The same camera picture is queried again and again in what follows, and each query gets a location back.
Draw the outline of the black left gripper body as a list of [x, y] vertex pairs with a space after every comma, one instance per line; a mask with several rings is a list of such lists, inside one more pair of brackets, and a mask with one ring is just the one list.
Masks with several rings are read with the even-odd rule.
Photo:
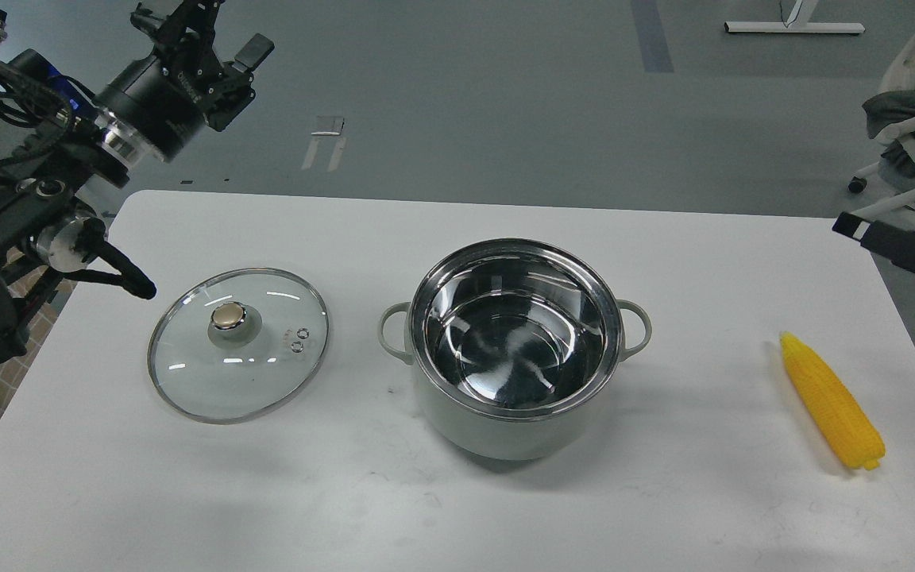
[[143, 156], [171, 162], [203, 127], [224, 127], [226, 65], [214, 50], [222, 1], [180, 1], [152, 51], [131, 62], [95, 96], [102, 148], [125, 165]]

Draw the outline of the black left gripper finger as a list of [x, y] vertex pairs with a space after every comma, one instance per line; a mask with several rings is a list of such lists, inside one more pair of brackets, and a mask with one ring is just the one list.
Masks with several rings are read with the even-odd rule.
[[226, 128], [254, 99], [254, 72], [272, 51], [275, 44], [261, 33], [244, 44], [226, 65], [224, 88], [224, 127]]
[[130, 23], [148, 37], [156, 37], [168, 14], [153, 4], [137, 4], [130, 14]]

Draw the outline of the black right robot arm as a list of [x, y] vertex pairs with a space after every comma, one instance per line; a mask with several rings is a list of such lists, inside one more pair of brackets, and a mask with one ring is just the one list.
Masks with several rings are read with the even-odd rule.
[[832, 231], [858, 242], [862, 249], [885, 258], [901, 270], [915, 275], [915, 231], [882, 221], [868, 221], [850, 211], [842, 211]]

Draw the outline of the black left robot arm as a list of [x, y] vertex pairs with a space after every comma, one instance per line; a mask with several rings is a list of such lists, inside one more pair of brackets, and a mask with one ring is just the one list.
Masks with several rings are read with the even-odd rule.
[[[31, 48], [0, 61], [0, 365], [26, 354], [29, 324], [62, 281], [155, 297], [155, 283], [109, 243], [79, 191], [94, 180], [123, 187], [143, 157], [173, 160], [201, 128], [221, 133], [255, 99], [255, 69], [275, 44], [254, 35], [219, 59], [221, 7], [138, 4], [131, 25], [152, 51], [100, 91]], [[6, 21], [0, 10], [0, 46]]]

